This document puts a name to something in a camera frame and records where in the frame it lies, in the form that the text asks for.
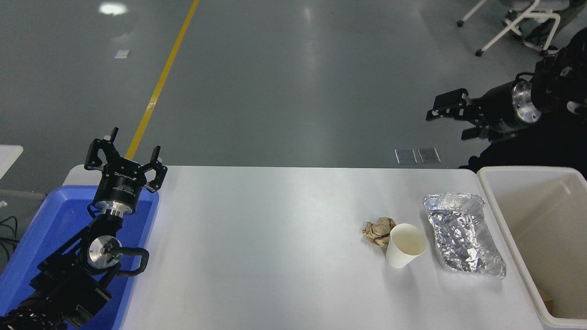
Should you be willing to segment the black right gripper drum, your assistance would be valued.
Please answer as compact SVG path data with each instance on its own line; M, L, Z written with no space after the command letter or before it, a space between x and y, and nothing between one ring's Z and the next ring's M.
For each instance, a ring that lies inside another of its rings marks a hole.
M491 88L478 98L478 106L483 114L483 126L487 126L486 137L501 137L524 129L524 123L516 114L512 102L512 90L517 82L501 84Z

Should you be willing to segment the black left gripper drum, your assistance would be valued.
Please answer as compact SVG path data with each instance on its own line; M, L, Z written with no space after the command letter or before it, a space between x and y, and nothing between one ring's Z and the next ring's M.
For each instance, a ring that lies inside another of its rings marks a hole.
M133 214L142 187L146 184L141 165L130 159L117 159L105 165L94 197L94 207L101 211L116 209L120 214Z

